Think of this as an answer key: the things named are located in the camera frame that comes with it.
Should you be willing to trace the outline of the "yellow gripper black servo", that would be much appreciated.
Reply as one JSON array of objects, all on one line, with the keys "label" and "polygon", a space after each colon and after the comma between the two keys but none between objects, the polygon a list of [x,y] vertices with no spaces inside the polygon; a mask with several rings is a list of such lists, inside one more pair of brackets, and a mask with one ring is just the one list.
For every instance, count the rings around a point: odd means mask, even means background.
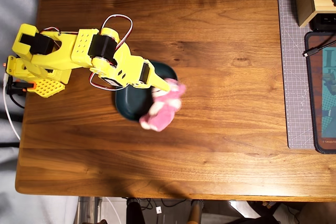
[{"label": "yellow gripper black servo", "polygon": [[151,61],[141,56],[132,56],[132,66],[135,71],[134,80],[132,80],[134,88],[155,87],[166,92],[170,91],[170,85],[155,73]]}]

